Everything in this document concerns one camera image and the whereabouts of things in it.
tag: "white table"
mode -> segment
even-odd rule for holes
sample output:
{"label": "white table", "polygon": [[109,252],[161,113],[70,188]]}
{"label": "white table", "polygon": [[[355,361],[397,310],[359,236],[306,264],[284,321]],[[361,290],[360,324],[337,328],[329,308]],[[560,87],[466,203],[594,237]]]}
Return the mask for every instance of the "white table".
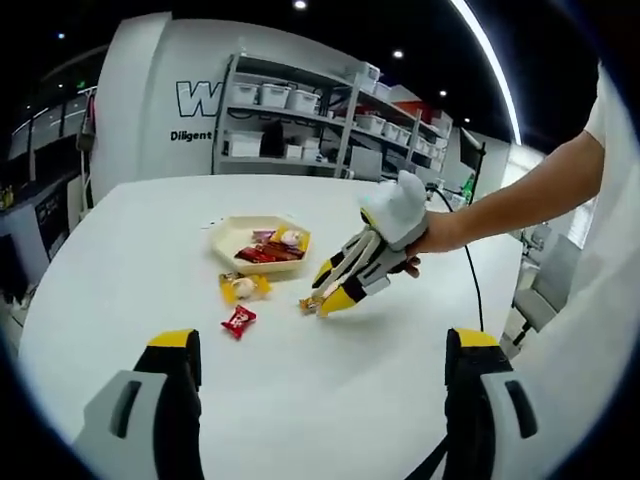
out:
{"label": "white table", "polygon": [[[452,326],[478,328],[463,250],[425,255],[422,276],[320,320],[302,317],[323,260],[361,227],[357,195],[375,183],[213,176],[117,187],[78,226],[31,305],[20,361],[67,442],[85,404],[146,343],[196,328],[202,344],[200,451],[208,478],[403,479],[445,432],[444,352]],[[247,306],[242,341],[220,327],[224,267],[208,244],[227,215],[289,214],[312,231],[308,269]],[[499,337],[520,264],[508,235],[470,246],[486,330]]]}

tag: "human hand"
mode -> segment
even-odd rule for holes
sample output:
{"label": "human hand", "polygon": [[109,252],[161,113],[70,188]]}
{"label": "human hand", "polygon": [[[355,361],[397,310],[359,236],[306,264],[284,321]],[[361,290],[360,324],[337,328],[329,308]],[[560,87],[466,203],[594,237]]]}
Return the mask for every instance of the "human hand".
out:
{"label": "human hand", "polygon": [[415,242],[407,247],[407,266],[405,271],[413,278],[418,278],[420,253],[442,253],[462,248],[469,242],[459,212],[428,212],[429,227]]}

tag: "wire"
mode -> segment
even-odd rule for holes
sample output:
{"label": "wire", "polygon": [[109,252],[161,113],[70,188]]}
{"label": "wire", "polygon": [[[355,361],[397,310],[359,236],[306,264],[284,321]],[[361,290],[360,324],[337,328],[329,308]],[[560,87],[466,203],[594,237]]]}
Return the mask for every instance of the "wire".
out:
{"label": "wire", "polygon": [[[449,211],[453,213],[453,208],[451,208],[451,204],[445,198],[440,190],[435,187],[427,187],[428,191],[435,192],[442,199],[444,204],[447,206]],[[476,277],[476,269],[473,267],[473,260],[471,260],[471,254],[469,253],[469,247],[464,246],[464,251],[467,254],[467,260],[469,260],[469,267],[471,267],[471,275],[473,275],[473,284],[476,287],[476,295],[478,296],[478,317],[480,318],[480,331],[484,332],[484,317],[482,315],[482,296],[480,295],[480,286],[478,285],[478,277]]]}

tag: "human arm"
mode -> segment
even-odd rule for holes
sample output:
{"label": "human arm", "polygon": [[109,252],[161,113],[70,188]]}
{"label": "human arm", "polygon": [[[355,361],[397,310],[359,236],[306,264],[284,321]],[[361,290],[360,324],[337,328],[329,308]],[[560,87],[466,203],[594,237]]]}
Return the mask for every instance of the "human arm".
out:
{"label": "human arm", "polygon": [[446,252],[558,217],[598,194],[603,169],[603,147],[583,131],[509,187],[455,213],[430,212],[429,230],[407,253]]}

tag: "black ceiling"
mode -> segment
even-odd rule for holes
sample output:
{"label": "black ceiling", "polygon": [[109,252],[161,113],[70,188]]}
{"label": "black ceiling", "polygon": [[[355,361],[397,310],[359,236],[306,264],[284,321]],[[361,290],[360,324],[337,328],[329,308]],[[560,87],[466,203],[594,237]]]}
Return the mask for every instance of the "black ceiling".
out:
{"label": "black ceiling", "polygon": [[[28,42],[14,51],[15,127],[20,106],[38,81],[72,57],[110,41],[123,18],[172,10],[174,18],[219,18],[266,25],[303,35],[379,66],[427,103],[469,128],[511,138],[510,121],[493,73],[448,0],[147,1],[74,0],[25,11]],[[511,88],[523,142],[545,152],[584,126],[595,97],[595,54],[555,7],[540,0],[467,0],[485,29]],[[58,40],[56,33],[65,33]],[[391,52],[403,49],[403,60]],[[441,89],[446,98],[438,95]]]}

